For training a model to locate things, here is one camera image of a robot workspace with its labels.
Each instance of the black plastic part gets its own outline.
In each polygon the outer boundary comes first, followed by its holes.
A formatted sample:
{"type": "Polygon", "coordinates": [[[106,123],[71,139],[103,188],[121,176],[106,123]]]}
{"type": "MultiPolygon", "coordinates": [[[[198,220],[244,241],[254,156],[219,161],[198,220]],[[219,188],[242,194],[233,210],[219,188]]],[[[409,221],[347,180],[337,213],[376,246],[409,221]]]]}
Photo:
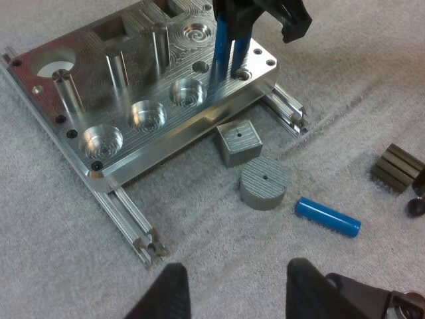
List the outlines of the black plastic part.
{"type": "Polygon", "coordinates": [[[412,188],[417,196],[425,195],[425,169],[414,179],[412,188]]]}
{"type": "Polygon", "coordinates": [[[293,259],[288,265],[286,318],[368,319],[307,259],[293,259]]]}
{"type": "Polygon", "coordinates": [[[412,217],[419,217],[425,214],[425,200],[414,198],[407,203],[407,213],[412,217]]]}
{"type": "Polygon", "coordinates": [[[190,319],[186,268],[168,264],[126,319],[190,319]]]}
{"type": "Polygon", "coordinates": [[[311,25],[302,0],[213,0],[212,3],[215,18],[219,13],[225,18],[230,40],[246,36],[264,11],[281,22],[285,43],[302,38],[311,25]]]}
{"type": "Polygon", "coordinates": [[[285,43],[304,37],[311,25],[311,17],[305,10],[302,0],[254,0],[254,2],[281,22],[285,43]]]}
{"type": "Polygon", "coordinates": [[[369,319],[383,319],[390,301],[391,292],[368,286],[340,274],[328,274],[338,291],[369,319]]]}

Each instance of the metal pin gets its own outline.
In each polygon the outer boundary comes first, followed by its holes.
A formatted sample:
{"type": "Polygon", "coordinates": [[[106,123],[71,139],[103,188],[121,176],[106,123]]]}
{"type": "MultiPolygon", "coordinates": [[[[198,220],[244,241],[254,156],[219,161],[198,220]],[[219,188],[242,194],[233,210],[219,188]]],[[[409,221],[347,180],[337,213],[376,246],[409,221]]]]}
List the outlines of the metal pin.
{"type": "Polygon", "coordinates": [[[75,87],[72,75],[67,70],[57,70],[52,75],[60,99],[68,112],[83,111],[80,95],[75,87]]]}
{"type": "Polygon", "coordinates": [[[120,51],[118,54],[107,54],[106,60],[108,62],[109,71],[114,86],[117,88],[126,87],[128,85],[128,76],[122,51],[120,51]]]}
{"type": "Polygon", "coordinates": [[[163,72],[170,65],[170,49],[167,25],[157,23],[152,26],[153,51],[155,67],[163,72]]]}

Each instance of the small hole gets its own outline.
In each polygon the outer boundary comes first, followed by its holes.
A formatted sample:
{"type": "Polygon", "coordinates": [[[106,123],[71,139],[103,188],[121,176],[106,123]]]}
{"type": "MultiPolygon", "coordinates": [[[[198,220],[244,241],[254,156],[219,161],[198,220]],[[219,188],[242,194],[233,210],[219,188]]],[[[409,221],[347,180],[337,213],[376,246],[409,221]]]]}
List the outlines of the small hole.
{"type": "Polygon", "coordinates": [[[21,60],[19,60],[19,59],[17,59],[17,60],[13,60],[12,65],[13,65],[13,66],[21,66],[21,65],[22,65],[22,61],[21,61],[21,60]]]}
{"type": "Polygon", "coordinates": [[[94,171],[100,171],[103,167],[104,167],[104,164],[102,164],[102,162],[101,162],[101,161],[95,161],[95,162],[92,164],[92,169],[93,169],[94,171]]]}
{"type": "Polygon", "coordinates": [[[55,121],[57,124],[65,123],[65,122],[66,122],[66,116],[58,115],[58,116],[54,119],[54,121],[55,121]]]}
{"type": "Polygon", "coordinates": [[[33,87],[33,93],[34,94],[41,94],[43,93],[43,87],[41,85],[36,85],[33,87]]]}
{"type": "Polygon", "coordinates": [[[155,248],[155,245],[154,245],[153,243],[148,244],[148,246],[147,246],[147,252],[148,252],[150,255],[155,254],[155,253],[156,253],[156,251],[157,251],[157,249],[155,248]]]}
{"type": "Polygon", "coordinates": [[[236,71],[236,78],[241,81],[247,81],[251,78],[252,74],[245,68],[240,68],[236,71]]]}
{"type": "Polygon", "coordinates": [[[210,66],[208,63],[205,63],[204,61],[198,61],[193,63],[192,70],[196,73],[207,73],[210,69],[210,66]]]}
{"type": "Polygon", "coordinates": [[[66,133],[67,138],[76,138],[78,136],[78,132],[76,130],[69,130],[66,133]]]}

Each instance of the machined aluminum plate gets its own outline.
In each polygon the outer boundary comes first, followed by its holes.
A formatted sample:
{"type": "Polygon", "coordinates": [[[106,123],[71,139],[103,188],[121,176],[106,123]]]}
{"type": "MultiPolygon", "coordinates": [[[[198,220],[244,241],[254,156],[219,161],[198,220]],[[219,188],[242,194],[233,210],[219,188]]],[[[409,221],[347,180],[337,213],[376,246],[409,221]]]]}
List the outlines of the machined aluminum plate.
{"type": "Polygon", "coordinates": [[[79,175],[109,192],[272,91],[277,61],[254,40],[238,78],[214,78],[215,33],[207,2],[144,0],[5,68],[79,175]],[[158,23],[167,26],[170,52],[161,72],[151,33],[158,23]],[[52,77],[58,69],[71,79],[52,77]]]}

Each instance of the metal cylinder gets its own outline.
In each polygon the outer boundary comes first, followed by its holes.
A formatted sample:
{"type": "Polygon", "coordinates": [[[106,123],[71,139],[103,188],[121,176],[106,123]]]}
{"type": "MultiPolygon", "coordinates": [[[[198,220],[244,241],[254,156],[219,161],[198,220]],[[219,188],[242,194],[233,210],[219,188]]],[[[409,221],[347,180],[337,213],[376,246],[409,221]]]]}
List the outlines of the metal cylinder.
{"type": "Polygon", "coordinates": [[[67,70],[57,70],[53,73],[52,80],[66,110],[68,112],[83,111],[80,95],[70,72],[67,70]]]}
{"type": "Polygon", "coordinates": [[[361,228],[360,221],[305,197],[298,200],[295,212],[350,237],[356,237],[361,228]]]}
{"type": "Polygon", "coordinates": [[[152,39],[155,66],[160,72],[163,72],[170,65],[168,28],[165,23],[157,23],[152,26],[152,39]]]}
{"type": "Polygon", "coordinates": [[[128,85],[128,76],[122,51],[119,53],[107,54],[106,60],[108,62],[109,71],[114,86],[117,88],[126,87],[128,85]]]}
{"type": "Polygon", "coordinates": [[[253,209],[269,211],[282,202],[288,181],[285,167],[260,156],[250,160],[242,171],[240,197],[253,209]]]}

